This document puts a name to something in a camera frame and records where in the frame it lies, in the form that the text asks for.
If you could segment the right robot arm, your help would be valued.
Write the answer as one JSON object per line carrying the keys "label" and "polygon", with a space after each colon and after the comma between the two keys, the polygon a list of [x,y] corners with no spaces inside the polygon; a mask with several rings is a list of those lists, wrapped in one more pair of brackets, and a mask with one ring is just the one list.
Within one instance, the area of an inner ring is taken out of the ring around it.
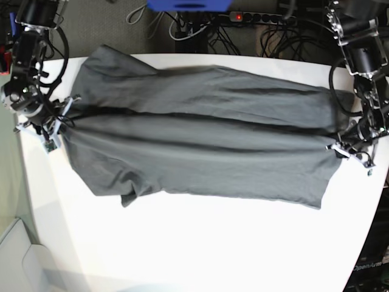
{"label": "right robot arm", "polygon": [[[12,28],[20,30],[13,32],[11,45],[2,53],[11,72],[10,80],[1,86],[1,103],[11,113],[25,118],[25,122],[16,125],[15,132],[29,132],[48,152],[60,147],[62,126],[74,127],[67,114],[80,99],[78,95],[50,99],[69,62],[69,43],[60,27],[66,6],[67,1],[23,1],[17,14],[11,16]],[[43,69],[50,58],[46,52],[57,51],[49,39],[53,31],[63,42],[63,65],[54,81],[44,83],[41,79],[49,76]]]}

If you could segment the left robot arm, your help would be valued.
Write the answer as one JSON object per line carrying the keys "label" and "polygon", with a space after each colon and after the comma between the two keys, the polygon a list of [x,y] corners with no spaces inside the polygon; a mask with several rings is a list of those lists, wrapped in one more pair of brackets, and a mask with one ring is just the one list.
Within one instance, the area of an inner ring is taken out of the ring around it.
{"label": "left robot arm", "polygon": [[[330,1],[327,17],[342,56],[331,66],[329,89],[341,112],[353,118],[329,146],[340,158],[353,158],[366,169],[374,167],[367,148],[388,136],[388,57],[379,34],[379,15],[388,1]],[[344,64],[354,79],[354,93],[361,111],[346,109],[334,89],[334,71]]]}

